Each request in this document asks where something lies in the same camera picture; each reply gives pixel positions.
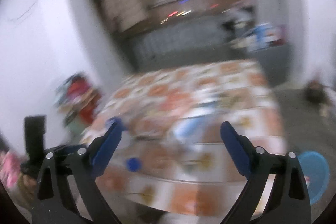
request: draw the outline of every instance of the blue gripper pad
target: blue gripper pad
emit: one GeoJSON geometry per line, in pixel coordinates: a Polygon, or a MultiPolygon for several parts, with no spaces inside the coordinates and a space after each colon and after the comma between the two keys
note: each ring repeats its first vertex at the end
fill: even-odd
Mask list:
{"type": "Polygon", "coordinates": [[[254,146],[247,137],[239,135],[229,122],[222,123],[220,136],[235,166],[242,176],[251,175],[251,149],[254,146]]]}
{"type": "Polygon", "coordinates": [[[121,119],[118,117],[111,119],[110,124],[110,128],[106,131],[105,135],[101,137],[100,147],[91,158],[91,176],[94,179],[104,173],[121,140],[121,133],[125,130],[121,119]]]}

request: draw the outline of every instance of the checkered tablecloth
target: checkered tablecloth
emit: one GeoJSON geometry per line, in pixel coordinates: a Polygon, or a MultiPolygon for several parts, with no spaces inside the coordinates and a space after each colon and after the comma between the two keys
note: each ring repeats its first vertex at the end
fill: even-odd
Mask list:
{"type": "MultiPolygon", "coordinates": [[[[257,61],[239,60],[131,75],[110,98],[95,122],[83,133],[89,145],[106,132],[106,121],[120,116],[128,131],[97,184],[120,191],[126,198],[163,211],[223,218],[243,189],[241,176],[220,138],[220,125],[229,121],[254,146],[284,155],[278,104],[257,61]],[[229,109],[217,113],[189,144],[191,152],[176,156],[171,128],[188,118],[214,95],[229,109]],[[142,167],[130,172],[128,158],[142,167]]],[[[266,205],[274,177],[269,176],[256,212],[266,205]]]]}

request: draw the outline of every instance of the floor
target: floor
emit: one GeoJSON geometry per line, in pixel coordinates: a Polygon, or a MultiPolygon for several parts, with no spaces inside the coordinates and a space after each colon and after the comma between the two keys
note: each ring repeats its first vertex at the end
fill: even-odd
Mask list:
{"type": "Polygon", "coordinates": [[[336,119],[322,117],[303,99],[302,90],[277,90],[288,149],[297,155],[317,151],[329,163],[330,182],[322,198],[311,208],[312,221],[325,209],[336,192],[336,119]]]}

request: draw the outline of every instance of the metal bolt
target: metal bolt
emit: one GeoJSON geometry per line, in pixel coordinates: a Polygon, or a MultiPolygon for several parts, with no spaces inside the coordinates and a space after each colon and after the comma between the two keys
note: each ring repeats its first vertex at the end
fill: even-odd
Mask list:
{"type": "Polygon", "coordinates": [[[83,155],[83,154],[85,154],[85,153],[86,153],[86,148],[82,147],[82,148],[78,149],[78,150],[77,150],[77,153],[78,153],[78,155],[83,155]]]}
{"type": "Polygon", "coordinates": [[[54,153],[53,152],[49,152],[45,157],[47,159],[51,159],[53,156],[54,156],[54,153]]]}
{"type": "Polygon", "coordinates": [[[255,151],[258,153],[258,154],[263,154],[265,153],[265,149],[263,149],[261,146],[257,146],[255,148],[255,151]]]}
{"type": "Polygon", "coordinates": [[[296,155],[295,155],[294,152],[289,152],[289,153],[288,153],[288,156],[289,156],[290,158],[292,158],[292,159],[295,159],[295,158],[296,158],[296,155]]]}

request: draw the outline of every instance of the bright light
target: bright light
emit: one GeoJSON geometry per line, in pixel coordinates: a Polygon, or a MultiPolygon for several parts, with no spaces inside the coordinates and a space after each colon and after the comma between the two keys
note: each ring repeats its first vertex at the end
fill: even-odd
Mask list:
{"type": "Polygon", "coordinates": [[[168,15],[169,17],[171,17],[171,16],[173,16],[173,15],[175,15],[175,14],[177,14],[179,11],[174,11],[174,12],[172,12],[170,15],[168,15]]]}
{"type": "Polygon", "coordinates": [[[182,15],[185,16],[186,14],[189,14],[191,12],[191,10],[186,11],[185,13],[183,13],[182,15]]]}

